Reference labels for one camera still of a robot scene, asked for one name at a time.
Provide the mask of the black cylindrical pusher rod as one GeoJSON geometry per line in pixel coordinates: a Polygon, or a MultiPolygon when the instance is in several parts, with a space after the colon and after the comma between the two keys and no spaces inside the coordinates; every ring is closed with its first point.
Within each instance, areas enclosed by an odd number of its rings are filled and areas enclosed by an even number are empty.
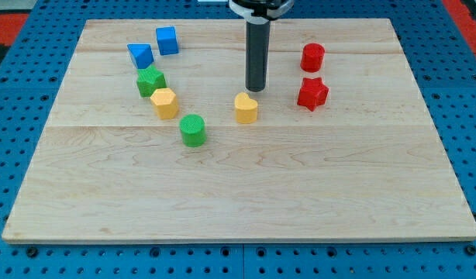
{"type": "Polygon", "coordinates": [[[246,25],[246,72],[245,85],[252,92],[263,91],[267,80],[270,22],[247,22],[246,25]]]}

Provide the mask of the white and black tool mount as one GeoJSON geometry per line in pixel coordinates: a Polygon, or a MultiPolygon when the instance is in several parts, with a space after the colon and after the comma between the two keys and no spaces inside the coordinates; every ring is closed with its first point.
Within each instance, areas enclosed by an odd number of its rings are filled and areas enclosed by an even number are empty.
{"type": "Polygon", "coordinates": [[[295,0],[229,0],[230,9],[251,24],[265,24],[281,18],[295,0]]]}

